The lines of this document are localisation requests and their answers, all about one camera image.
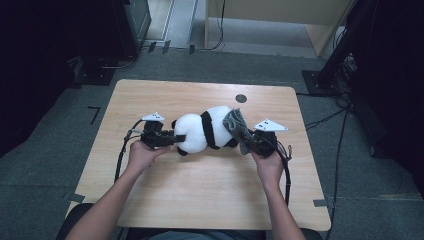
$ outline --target person's left hand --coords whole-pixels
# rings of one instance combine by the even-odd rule
[[[170,146],[151,149],[140,140],[133,142],[130,146],[130,156],[125,172],[136,174],[139,177],[144,170],[149,168],[157,157],[171,149]]]

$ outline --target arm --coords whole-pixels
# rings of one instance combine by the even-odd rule
[[[170,147],[151,150],[143,142],[131,144],[128,166],[121,177],[75,224],[66,239],[109,239],[138,177]]]
[[[268,158],[262,158],[252,152],[259,178],[268,201],[273,239],[305,239],[297,226],[280,189],[283,164],[277,152]]]

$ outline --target gray fabric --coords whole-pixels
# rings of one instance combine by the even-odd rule
[[[224,120],[222,120],[224,127],[237,140],[240,145],[240,152],[243,155],[249,154],[250,149],[245,144],[245,139],[254,141],[252,134],[249,133],[246,122],[239,108],[231,110]]]

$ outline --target gray carpet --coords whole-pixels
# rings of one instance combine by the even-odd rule
[[[324,64],[320,59],[282,56],[202,51],[189,55],[177,49],[162,54],[157,48],[118,69],[110,86],[67,89],[31,137],[0,159],[0,239],[56,236],[119,79],[278,85],[306,93],[301,70],[320,70]],[[305,123],[340,109],[333,98],[298,100]],[[88,106],[101,107],[93,124],[95,109]],[[342,122],[339,114],[308,130],[329,206]],[[423,239],[424,204],[410,174],[391,159],[370,157],[367,137],[353,113],[347,116],[339,161],[330,239]]]

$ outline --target wooden table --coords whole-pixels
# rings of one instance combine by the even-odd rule
[[[208,19],[221,18],[223,1],[206,0],[205,48],[208,48]],[[305,24],[315,53],[317,56],[322,56],[339,26],[344,24],[355,2],[355,0],[228,0],[225,2],[224,18]]]
[[[238,103],[238,94],[247,101]],[[220,105],[240,108],[251,129],[265,118],[288,127],[277,137],[293,148],[289,208],[300,227],[328,230],[327,207],[314,206],[314,200],[324,197],[295,91],[290,87],[120,80],[75,193],[85,196],[84,202],[94,203],[112,186],[123,138],[142,116],[158,112],[165,117],[163,130],[171,130],[171,122],[182,115],[201,114]],[[284,192],[284,176],[281,188]],[[136,182],[118,225],[271,229],[255,162],[250,154],[241,155],[239,147],[208,148],[182,157],[174,146]]]

